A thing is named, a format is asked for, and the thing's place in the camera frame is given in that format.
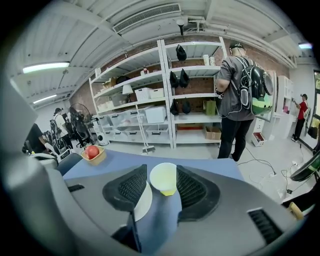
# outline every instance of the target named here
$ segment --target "white floor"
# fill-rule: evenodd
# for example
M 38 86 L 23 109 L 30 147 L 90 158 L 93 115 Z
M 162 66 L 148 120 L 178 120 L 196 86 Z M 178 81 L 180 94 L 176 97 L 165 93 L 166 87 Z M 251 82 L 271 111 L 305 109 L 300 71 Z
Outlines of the white floor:
M 241 159 L 237 163 L 238 165 L 240 164 L 238 167 L 244 180 L 262 190 L 276 202 L 282 203 L 283 201 L 304 194 L 314 186 L 314 177 L 311 177 L 307 182 L 295 182 L 287 179 L 287 185 L 286 178 L 281 174 L 281 170 L 284 170 L 282 171 L 283 174 L 286 175 L 288 171 L 287 175 L 290 176 L 290 167 L 293 165 L 292 161 L 302 166 L 303 163 L 312 157 L 311 152 L 303 145 L 300 149 L 299 143 L 294 143 L 290 139 L 283 139 L 267 141 L 261 147 L 255 147 L 252 143 L 247 143 L 246 147 L 247 149 L 244 150 Z M 142 144 L 112 142 L 105 146 L 105 148 L 136 154 L 142 151 Z M 273 171 L 269 166 L 253 160 L 254 158 L 248 150 L 256 159 L 268 161 L 274 168 L 276 176 L 271 176 Z M 216 159 L 218 153 L 218 144 L 185 144 L 178 145 L 177 149 L 170 149 L 168 145 L 156 144 L 155 152 L 152 153 L 151 156 L 178 159 Z M 292 166 L 291 172 L 293 173 L 296 170 L 297 168 Z M 287 189 L 293 191 L 292 195 L 286 193 L 286 185 Z

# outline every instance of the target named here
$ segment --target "brick wall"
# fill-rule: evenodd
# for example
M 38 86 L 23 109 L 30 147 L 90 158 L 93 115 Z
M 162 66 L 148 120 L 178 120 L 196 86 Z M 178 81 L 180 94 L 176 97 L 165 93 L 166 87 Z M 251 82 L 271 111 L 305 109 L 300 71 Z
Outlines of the brick wall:
M 175 44 L 175 43 L 180 43 L 182 42 L 182 37 L 181 36 L 175 36 L 171 38 L 166 38 L 165 40 L 166 44 Z M 192 35 L 192 36 L 185 36 L 184 37 L 185 42 L 190 42 L 190 41 L 209 41 L 209 42 L 219 42 L 218 37 L 214 36 L 198 36 L 198 35 Z M 229 39 L 224 39 L 225 47 L 226 49 L 229 48 L 229 45 L 231 43 L 231 40 Z M 157 46 L 157 42 L 149 42 L 143 45 L 140 45 L 136 47 L 133 50 L 130 50 L 127 52 L 128 57 L 142 52 L 144 50 L 153 48 Z M 289 74 L 289 68 L 284 66 L 283 64 L 280 64 L 277 60 L 275 60 L 273 57 L 267 55 L 266 53 L 252 47 L 249 45 L 244 45 L 246 48 L 246 54 L 248 55 L 249 58 L 253 59 L 256 61 L 261 67 L 263 67 L 265 70 L 272 70 L 276 71 L 277 76 L 286 76 L 290 77 Z M 222 49 L 218 49 L 215 54 L 215 63 L 217 66 L 221 65 L 222 58 L 223 58 L 223 51 Z M 106 65 L 104 65 L 101 68 L 101 71 L 103 72 L 107 68 L 113 66 L 114 64 L 120 62 L 125 58 L 124 54 L 121 54 L 120 56 L 116 57 Z M 199 66 L 199 65 L 204 65 L 203 60 L 186 60 L 186 61 L 175 61 L 172 63 L 173 68 L 178 68 L 178 67 L 187 67 L 187 66 Z M 148 70 L 150 72 L 154 70 L 160 70 L 160 65 L 154 65 L 148 67 Z M 140 71 L 135 71 L 132 73 L 127 74 L 128 77 L 130 78 L 135 78 L 140 76 Z M 180 88 L 178 87 L 175 89 L 175 94 L 176 95 L 182 95 L 182 94 L 195 94 L 195 93 L 213 93 L 214 92 L 214 80 L 213 78 L 191 78 L 190 83 L 187 88 Z M 159 83 L 154 83 L 150 84 L 147 86 L 148 88 L 152 89 L 157 89 L 162 87 L 162 82 Z M 95 84 L 93 88 L 93 93 L 96 94 L 100 89 L 102 88 L 102 84 Z M 130 98 L 132 101 L 136 101 L 137 97 L 135 94 L 131 94 Z M 103 103 L 105 101 L 105 98 L 100 99 L 100 103 Z M 191 104 L 192 107 L 192 112 L 200 112 L 202 111 L 202 106 L 203 106 L 203 100 L 205 98 L 190 98 L 188 101 Z M 179 108 L 181 108 L 182 103 L 184 99 L 178 100 L 178 105 Z M 92 101 L 91 97 L 91 92 L 90 92 L 90 86 L 89 82 L 86 82 L 70 99 L 70 103 L 82 103 L 84 104 L 91 113 L 96 114 L 96 110 L 94 108 L 94 104 Z

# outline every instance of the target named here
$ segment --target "red apple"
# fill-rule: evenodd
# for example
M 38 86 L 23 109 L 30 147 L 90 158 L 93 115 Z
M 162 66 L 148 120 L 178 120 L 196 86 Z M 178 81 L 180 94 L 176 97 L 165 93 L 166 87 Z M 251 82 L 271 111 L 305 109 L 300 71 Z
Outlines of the red apple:
M 95 158 L 97 155 L 99 155 L 99 148 L 97 146 L 94 145 L 90 145 L 87 146 L 86 149 L 84 150 L 86 156 L 88 157 L 88 159 L 93 159 Z

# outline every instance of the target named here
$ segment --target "mop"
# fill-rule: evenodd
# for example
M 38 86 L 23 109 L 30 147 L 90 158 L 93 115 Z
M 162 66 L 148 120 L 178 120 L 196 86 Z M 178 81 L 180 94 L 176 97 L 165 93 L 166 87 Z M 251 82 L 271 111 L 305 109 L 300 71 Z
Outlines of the mop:
M 139 114 L 139 109 L 138 109 L 138 105 L 135 105 L 135 108 L 136 108 L 136 112 L 137 112 L 137 119 L 138 119 L 138 124 L 139 124 L 139 128 L 140 128 L 140 131 L 141 131 L 141 135 L 142 135 L 142 140 L 143 140 L 143 144 L 144 144 L 144 147 L 142 148 L 142 155 L 144 154 L 149 154 L 149 153 L 153 153 L 156 148 L 155 146 L 150 146 L 147 142 L 147 139 L 146 139 L 146 134 L 145 134 L 145 131 L 144 131 L 144 128 L 142 126 L 142 122 L 141 122 L 141 118 L 142 116 L 140 116 Z

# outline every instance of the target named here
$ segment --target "table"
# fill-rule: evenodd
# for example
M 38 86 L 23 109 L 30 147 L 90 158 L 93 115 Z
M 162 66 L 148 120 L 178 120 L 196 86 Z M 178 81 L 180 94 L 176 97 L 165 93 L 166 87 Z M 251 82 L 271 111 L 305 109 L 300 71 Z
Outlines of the table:
M 147 164 L 147 179 L 152 168 L 161 163 L 173 163 L 185 167 L 202 169 L 215 174 L 243 181 L 235 161 L 226 159 L 176 159 L 129 154 L 106 149 L 106 159 L 97 166 L 92 166 L 84 159 L 71 168 L 63 178 L 65 180 L 101 175 L 110 172 Z M 148 213 L 136 222 L 141 242 L 142 253 L 154 254 L 159 247 L 174 234 L 177 229 L 178 213 L 182 210 L 179 193 L 163 196 L 152 189 L 152 204 Z

